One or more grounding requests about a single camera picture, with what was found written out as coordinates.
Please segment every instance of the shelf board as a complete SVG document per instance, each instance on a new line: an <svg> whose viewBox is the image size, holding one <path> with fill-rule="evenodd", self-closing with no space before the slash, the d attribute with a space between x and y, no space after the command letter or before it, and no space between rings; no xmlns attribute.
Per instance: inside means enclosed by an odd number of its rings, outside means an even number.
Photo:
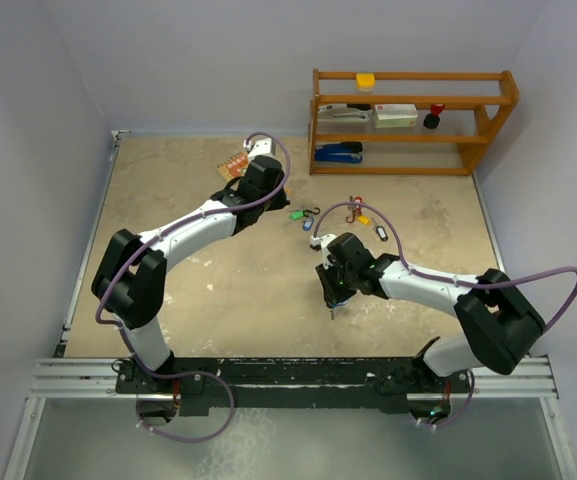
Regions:
<svg viewBox="0 0 577 480"><path fill-rule="evenodd" d="M319 95L319 105L330 103L414 103L432 105L459 104L464 108L476 108L479 105L512 105L513 100L504 95L371 95L371 94L335 94Z"/></svg>
<svg viewBox="0 0 577 480"><path fill-rule="evenodd" d="M400 133L318 133L317 142L414 142L485 144L481 135L406 135Z"/></svg>
<svg viewBox="0 0 577 480"><path fill-rule="evenodd" d="M373 72L375 80L470 80L499 81L503 74L497 72ZM354 80L357 72L317 72L320 80Z"/></svg>
<svg viewBox="0 0 577 480"><path fill-rule="evenodd" d="M319 80L317 95L410 95L410 96L450 96L450 97L511 97L510 89L502 88L499 81L460 80L379 80L370 92L359 92L353 79Z"/></svg>
<svg viewBox="0 0 577 480"><path fill-rule="evenodd" d="M355 175L469 175L467 168L426 168L426 167L319 167L312 173L355 174Z"/></svg>
<svg viewBox="0 0 577 480"><path fill-rule="evenodd" d="M376 128L373 120L365 123L317 122L317 142L422 142L486 144L488 139L478 135L474 111L451 110L441 114L441 122L435 130L423 126L426 111L418 110L414 127Z"/></svg>

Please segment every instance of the black mount bracket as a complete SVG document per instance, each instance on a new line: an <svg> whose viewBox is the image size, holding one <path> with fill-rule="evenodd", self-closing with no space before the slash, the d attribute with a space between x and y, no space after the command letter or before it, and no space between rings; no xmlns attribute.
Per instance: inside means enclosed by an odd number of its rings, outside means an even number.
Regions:
<svg viewBox="0 0 577 480"><path fill-rule="evenodd" d="M210 199L222 202L228 207L244 205L268 195L283 178L284 171L281 163L274 158L260 155L248 164L243 177L231 180L223 190L211 195ZM237 183L237 180L239 184L234 190L232 186ZM257 223L262 213L281 210L286 205L290 205L290 201L286 196L286 191L281 190L262 205L237 212L237 223L233 235Z"/></svg>
<svg viewBox="0 0 577 480"><path fill-rule="evenodd" d="M92 293L101 298L121 266L143 244L126 229L115 233L92 282ZM146 250L133 262L137 271L127 271L113 290L106 308L116 313L129 329L143 327L161 309L166 282L166 259L159 250Z"/></svg>
<svg viewBox="0 0 577 480"><path fill-rule="evenodd" d="M379 279L391 263L399 260L397 255L384 253L378 258L356 235L346 232L339 235L327 246L332 264L324 268L315 267L324 290L324 301L328 308L345 302L359 290L364 295L375 295L387 299Z"/></svg>
<svg viewBox="0 0 577 480"><path fill-rule="evenodd" d="M508 281L489 269L480 284ZM459 296L455 313L475 357L492 371L509 375L541 337L546 325L517 287L475 290Z"/></svg>
<svg viewBox="0 0 577 480"><path fill-rule="evenodd" d="M172 380L144 373L132 360L116 363L118 394L172 393ZM408 413L409 393L443 393L445 379L428 376L408 357L175 358L175 372L207 371L232 389L237 408L333 408ZM454 393L468 392L459 373L448 377ZM436 405L436 400L429 400ZM182 416L205 416L228 407L223 387L209 377L181 380Z"/></svg>

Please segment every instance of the cable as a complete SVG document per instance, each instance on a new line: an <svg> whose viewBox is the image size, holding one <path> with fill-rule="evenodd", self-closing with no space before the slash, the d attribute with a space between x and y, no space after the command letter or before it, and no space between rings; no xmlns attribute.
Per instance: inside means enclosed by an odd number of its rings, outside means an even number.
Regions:
<svg viewBox="0 0 577 480"><path fill-rule="evenodd" d="M450 385L450 380L446 379L444 383L444 396L441 399L441 403L450 402L450 394L452 393L452 385Z"/></svg>
<svg viewBox="0 0 577 480"><path fill-rule="evenodd" d="M548 277L554 277L555 275L561 275L562 273L574 273L577 277L577 267L574 267L574 266L553 268L551 270L546 270L544 272L535 273L533 275L528 275L525 277L517 278L515 280L509 280L506 282L488 283L488 284L471 283L471 282L466 282L464 280L455 281L452 277L444 277L441 275L433 275L433 274L429 274L429 273L420 272L419 270L416 270L413 266L411 266L408 263L408 261L406 260L406 258L404 257L404 248L403 248L403 245L401 243L401 238L399 238L399 234L397 233L397 230L395 230L394 225L390 222L390 220L388 220L388 218L386 218L386 216L382 212L377 210L375 207L371 207L370 205L366 205L365 203L340 202L340 203L336 203L336 204L332 205L331 207L326 209L324 211L324 213L322 213L321 216L319 217L319 220L317 221L317 224L315 225L315 230L312 234L313 237L317 236L317 233L319 232L319 227L321 226L321 222L323 222L324 218L326 218L326 215L328 215L334 209L339 208L339 207L343 207L346 205L358 206L360 208L366 208L366 209L370 210L371 212L374 212L376 215L378 215L386 223L386 225L388 225L388 228L390 228L390 231L392 232L393 237L395 238L395 242L397 243L397 250L399 251L399 260L401 261L402 265L411 274L416 275L420 278L425 278L426 280L434 280L434 281L442 282L442 283L455 284L455 285L460 286L460 287L474 288L475 290L498 290L498 289L502 289L502 288L516 287L517 285L522 285L524 283L534 282L536 280L542 280L542 279L548 278ZM572 304L572 302L575 300L576 297L577 297L577 278L575 281L575 286L573 287L572 291L568 295L568 298L566 298L564 303L561 305L559 310L557 310L557 312L553 315L553 317L550 319L550 321L546 323L546 330L545 330L546 332L548 330L550 330L555 325L555 323L557 323L557 321L563 316L563 314L566 312L566 310L568 310L568 307L570 307L570 305Z"/></svg>
<svg viewBox="0 0 577 480"><path fill-rule="evenodd" d="M200 442L205 442L207 440L215 438L217 435L219 435L221 432L223 432L228 427L228 425L230 425L230 422L232 421L232 419L235 415L235 398L233 396L232 390L230 389L230 387L228 386L228 384L225 381L223 381L220 377L218 377L218 376L216 376L210 372L195 371L195 372L174 373L174 374L170 374L170 375L161 375L159 373L156 373L156 372L150 370L143 363L141 358L139 358L139 355L135 352L134 348L132 347L132 344L130 343L130 339L128 338L127 334L124 331L123 323L120 322L119 320L111 320L111 319L101 318L101 315L102 315L104 309L106 308L106 304L108 303L108 299L110 298L110 295L112 295L112 292L114 291L115 287L119 283L119 280L124 275L124 273L126 273L126 271L130 268L130 266L146 250L148 250L152 245L157 243L159 240L161 240L164 237L167 237L168 235L170 235L171 233L173 233L174 231L176 231L180 227L182 227L182 226L184 226L190 222L194 222L195 220L199 220L202 217L215 215L217 213L241 212L242 210L247 210L249 208L254 208L254 207L257 207L259 205L262 205L265 202L267 202L268 200L270 200L271 198L273 198L275 195L277 195L277 193L279 193L284 188L284 185L286 184L286 181L288 180L288 177L290 176L290 152L288 152L288 148L286 148L286 146L284 145L284 143L280 139L278 139L274 135L270 135L269 133L265 133L265 132L254 132L254 133L250 134L246 138L244 143L246 145L248 145L250 143L250 141L256 136L269 137L271 140L273 140L275 143L277 143L277 145L279 145L279 147L281 148L281 150L284 153L285 162L286 162L286 172L284 174L284 178L281 179L279 184L277 184L277 186L268 195L265 195L264 197L262 197L258 200L255 200L254 202L250 202L250 203L247 203L245 205L237 205L234 207L215 208L213 210L208 210L208 211L204 212L203 215L201 213L197 213L195 215L191 215L190 217L182 218L179 221L170 225L168 228L165 228L164 230L162 230L158 237L153 237L152 239L148 240L146 243L141 245L135 251L135 253L133 253L130 256L130 258L128 258L128 260L126 260L126 262L121 266L121 268L119 268L119 270L117 271L117 273L115 274L113 279L110 281L108 288L106 289L103 296L101 297L101 300L99 301L99 305L97 306L97 311L95 312L95 321L97 323L99 323L101 325L114 325L115 327L117 327L119 329L119 333L121 334L121 338L123 339L124 344L126 345L126 348L128 348L128 351L130 351L130 353L133 355L135 362L137 363L137 365L139 365L139 367L144 372L146 372L151 377L159 378L159 379L163 379L163 380L174 380L174 379L184 378L184 377L188 377L188 376L203 375L203 376L206 376L208 378L211 378L211 379L217 381L226 390L226 393L228 394L228 400L230 402L230 410L228 413L228 418L226 419L224 424L217 431L215 431L214 433L212 433L210 435L206 435L204 437L189 438L189 437L182 437L182 436L178 436L178 435L172 435L170 433L158 430L158 429L156 429L150 425L147 425L144 422L143 418L141 417L141 414L139 413L139 404L137 404L136 412L137 412L137 418L139 419L140 424L142 426L144 426L144 428L147 428L150 432L152 432L156 435L159 435L161 437L168 438L169 440L174 440L174 441L183 442L183 443L200 443Z"/></svg>
<svg viewBox="0 0 577 480"><path fill-rule="evenodd" d="M126 360L126 359L125 359L125 358L117 358L115 361L113 361L113 362L110 364L110 369L111 369L113 372L115 372L117 375L121 374L121 370L119 370L118 367L115 367L115 364L116 364L117 362L122 362L122 361L124 361L124 360Z"/></svg>
<svg viewBox="0 0 577 480"><path fill-rule="evenodd" d="M172 382L172 403L175 404L175 408L179 410L181 400L179 398L179 392L181 390L181 381L173 380Z"/></svg>
<svg viewBox="0 0 577 480"><path fill-rule="evenodd" d="M437 423L422 422L421 419L416 419L411 415L415 426L436 430L438 428L447 427L465 413L466 409L470 406L470 402L472 402L473 395L475 394L475 374L472 373L471 370L466 370L466 374L470 380L470 390L468 390L468 396L466 397L466 400L461 405L461 407L459 407L459 410L457 410L454 415L451 415L445 420L437 421Z"/></svg>

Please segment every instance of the key ring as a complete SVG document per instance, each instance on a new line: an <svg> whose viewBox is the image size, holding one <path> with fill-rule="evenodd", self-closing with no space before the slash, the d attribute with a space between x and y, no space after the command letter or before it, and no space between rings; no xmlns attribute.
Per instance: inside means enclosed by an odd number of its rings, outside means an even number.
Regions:
<svg viewBox="0 0 577 480"><path fill-rule="evenodd" d="M350 196L350 201L355 203L363 203L364 199L361 197L353 197ZM348 205L348 210L350 210L350 215L346 217L346 223L352 223L355 221L355 218L361 215L361 207Z"/></svg>
<svg viewBox="0 0 577 480"><path fill-rule="evenodd" d="M304 212L304 216L306 217L309 217L311 215L319 215L321 213L321 209L319 207L315 207L314 210L304 208L302 211Z"/></svg>

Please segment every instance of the yellow box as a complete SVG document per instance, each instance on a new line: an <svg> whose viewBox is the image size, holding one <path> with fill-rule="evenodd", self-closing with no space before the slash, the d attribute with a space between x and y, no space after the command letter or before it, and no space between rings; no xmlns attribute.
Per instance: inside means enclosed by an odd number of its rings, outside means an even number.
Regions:
<svg viewBox="0 0 577 480"><path fill-rule="evenodd" d="M372 92L375 88L375 74L374 73L358 73L356 75L357 89L360 92Z"/></svg>

